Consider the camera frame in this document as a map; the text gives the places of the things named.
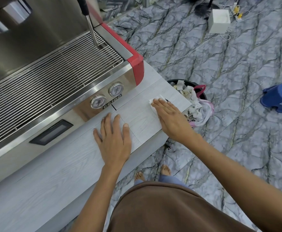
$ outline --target gauge dial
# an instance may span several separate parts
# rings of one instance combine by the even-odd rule
[[[106,97],[103,95],[98,95],[91,100],[91,108],[100,109],[104,106],[107,101]]]
[[[112,97],[117,97],[123,92],[124,86],[122,83],[115,83],[109,89],[109,95]]]

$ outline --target trash bin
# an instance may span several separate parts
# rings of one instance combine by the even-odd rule
[[[169,84],[170,84],[171,82],[177,84],[178,80],[182,80],[182,79],[172,79],[172,80],[168,80],[167,82],[168,82]],[[186,85],[186,86],[195,87],[195,86],[198,85],[197,83],[191,82],[191,81],[188,81],[188,80],[183,80],[183,81],[184,81],[184,85]],[[196,90],[195,90],[196,93],[198,93],[198,92],[200,92],[200,91],[201,91],[201,89],[196,89]],[[202,94],[200,95],[200,99],[207,100],[207,97],[206,97],[206,95],[205,95],[204,93],[202,93]]]

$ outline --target foot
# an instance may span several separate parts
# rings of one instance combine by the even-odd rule
[[[138,173],[136,173],[136,175],[134,176],[134,181],[139,180],[139,179],[145,182],[145,178],[144,178],[142,172],[138,172]]]
[[[162,167],[161,167],[160,174],[166,175],[166,176],[170,176],[171,175],[171,170],[170,170],[170,168],[168,166],[163,164]]]

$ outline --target display screen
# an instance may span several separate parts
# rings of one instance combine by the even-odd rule
[[[48,130],[41,133],[39,136],[35,137],[29,143],[45,146],[50,141],[61,135],[63,132],[70,129],[72,126],[73,124],[69,123],[68,121],[61,120]]]

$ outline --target sticker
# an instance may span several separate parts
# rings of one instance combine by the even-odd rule
[[[110,102],[108,102],[106,105],[103,106],[103,109],[107,108],[109,105],[111,105],[113,102],[115,102],[117,99],[119,99],[120,97],[122,97],[122,94],[120,94],[119,96],[117,96],[116,98],[113,98]]]

